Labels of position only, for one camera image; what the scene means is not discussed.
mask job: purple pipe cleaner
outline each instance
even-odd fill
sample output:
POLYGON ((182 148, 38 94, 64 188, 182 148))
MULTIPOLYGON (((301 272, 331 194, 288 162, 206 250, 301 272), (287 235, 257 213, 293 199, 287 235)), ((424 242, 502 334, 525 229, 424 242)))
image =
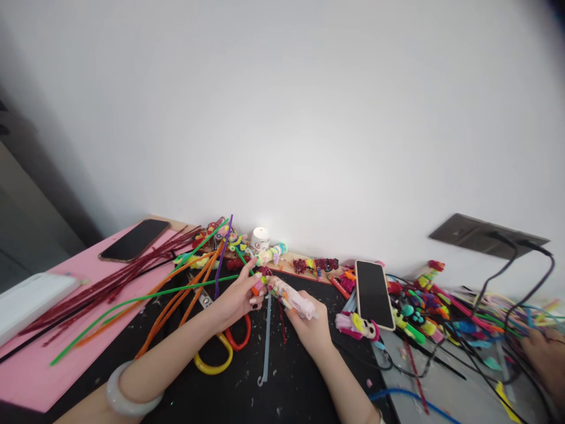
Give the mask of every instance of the purple pipe cleaner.
POLYGON ((228 243, 230 242, 231 222, 233 220, 234 220, 234 215, 232 214, 230 217, 230 227, 228 229, 228 234, 225 236, 225 243, 224 243, 224 248, 222 249, 222 255, 220 255, 220 264, 218 265, 218 269, 216 270, 216 294, 214 295, 214 300, 216 300, 220 294, 220 282, 218 280, 220 279, 220 270, 222 268, 222 261, 224 260, 225 248, 228 246, 228 243))

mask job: pink foam board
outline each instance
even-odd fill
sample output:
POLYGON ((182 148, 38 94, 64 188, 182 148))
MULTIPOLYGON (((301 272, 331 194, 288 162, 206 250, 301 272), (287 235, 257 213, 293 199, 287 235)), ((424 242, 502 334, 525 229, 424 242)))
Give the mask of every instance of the pink foam board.
MULTIPOLYGON (((76 296, 86 290, 90 284, 94 284, 113 272, 123 268, 125 264, 117 262, 101 261, 98 254, 110 246, 115 240, 127 233, 126 228, 112 237, 92 246, 78 255, 64 261, 49 273, 67 274, 80 280, 88 279, 89 284, 81 286, 67 299, 76 296)), ((175 234, 167 230, 153 246, 160 246, 175 234)), ((0 399, 37 410, 48 411, 61 398, 61 396, 78 380, 78 378, 92 365, 94 360, 112 343, 120 332, 128 326, 143 307, 140 305, 136 310, 130 312, 120 321, 94 338, 90 343, 82 347, 72 349, 61 361, 54 366, 49 363, 71 343, 89 324, 106 312, 109 308, 120 304, 133 297, 146 295, 163 278, 174 269, 172 263, 159 267, 142 277, 136 279, 126 286, 112 304, 103 303, 84 317, 77 320, 67 331, 55 339, 49 346, 43 347, 57 329, 51 330, 39 339, 23 348, 20 352, 0 364, 0 399)), ((28 340, 35 333, 17 336, 7 344, 0 347, 0 357, 10 352, 21 343, 28 340)))

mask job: power outlet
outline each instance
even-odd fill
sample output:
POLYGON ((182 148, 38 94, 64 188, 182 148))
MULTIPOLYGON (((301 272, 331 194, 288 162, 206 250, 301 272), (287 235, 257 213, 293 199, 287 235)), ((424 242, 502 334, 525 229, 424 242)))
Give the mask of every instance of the power outlet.
MULTIPOLYGON (((522 233, 510 228, 491 224, 471 218, 459 213, 454 214, 438 229, 430 234, 430 238, 465 249, 475 250, 492 256, 510 259, 514 250, 506 244, 488 236, 493 231, 498 231, 507 239, 517 242, 527 239, 538 246, 549 242, 548 239, 531 234, 522 233)), ((531 249, 518 246, 518 257, 525 255, 531 249)))

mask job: black table surface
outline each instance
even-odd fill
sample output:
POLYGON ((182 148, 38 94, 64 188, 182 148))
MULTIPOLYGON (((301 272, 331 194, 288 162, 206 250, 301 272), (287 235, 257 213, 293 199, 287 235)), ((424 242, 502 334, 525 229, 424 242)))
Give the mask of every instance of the black table surface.
MULTIPOLYGON (((229 275, 225 270, 222 276, 229 275)), ((317 281, 297 276, 275 273, 297 290, 306 290, 323 302, 328 308, 330 333, 334 340, 343 345, 348 352, 340 350, 342 357, 359 384, 367 393, 385 389, 381 372, 369 367, 360 360, 374 364, 374 357, 368 340, 357 341, 341 334, 335 329, 335 314, 345 305, 345 299, 333 287, 317 281), (367 386, 367 380, 373 386, 367 386)), ((184 273, 179 274, 164 288, 183 286, 188 283, 184 273)), ((220 283, 220 292, 229 282, 220 283)), ((213 297, 214 286, 206 287, 213 297)), ((60 398, 47 413, 20 408, 0 402, 0 417, 5 423, 52 423, 73 405, 78 403, 94 389, 104 384, 110 374, 121 364, 131 360, 145 341, 155 319, 173 294, 161 296, 157 301, 150 300, 145 309, 120 333, 88 370, 60 398)), ((161 329, 153 344, 160 342, 173 332, 192 299, 185 302, 161 329)), ((196 303, 194 314, 201 311, 196 303)), ((258 312, 251 312, 251 338, 240 352, 234 352, 228 369, 216 376, 201 373, 189 363, 181 374, 165 391, 159 406, 145 417, 144 423, 185 422, 212 419, 214 422, 259 422, 266 419, 277 422, 324 422, 338 423, 339 418, 330 398, 330 393, 314 361, 300 343, 292 324, 284 315, 287 342, 283 343, 283 324, 278 303, 272 301, 271 334, 268 380, 261 387, 258 378, 263 373, 265 352, 265 330, 267 301, 258 312)), ((245 336, 245 321, 241 319, 232 327, 236 342, 245 336)), ((227 352, 220 341, 213 337, 200 350, 200 356, 209 365, 225 362, 227 352)), ((383 413, 387 423, 397 422, 390 398, 379 400, 376 405, 383 413)))

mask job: phone screen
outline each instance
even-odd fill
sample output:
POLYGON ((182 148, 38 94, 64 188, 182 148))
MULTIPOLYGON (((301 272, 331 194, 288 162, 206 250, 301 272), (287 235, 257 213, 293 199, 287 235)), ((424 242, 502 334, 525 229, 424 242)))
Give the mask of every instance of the phone screen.
POLYGON ((100 254, 100 259, 129 262, 138 258, 171 224, 147 219, 100 254))
POLYGON ((383 267, 370 262, 357 261, 355 275, 358 314, 365 320, 375 321, 378 326, 393 329, 395 325, 383 267))

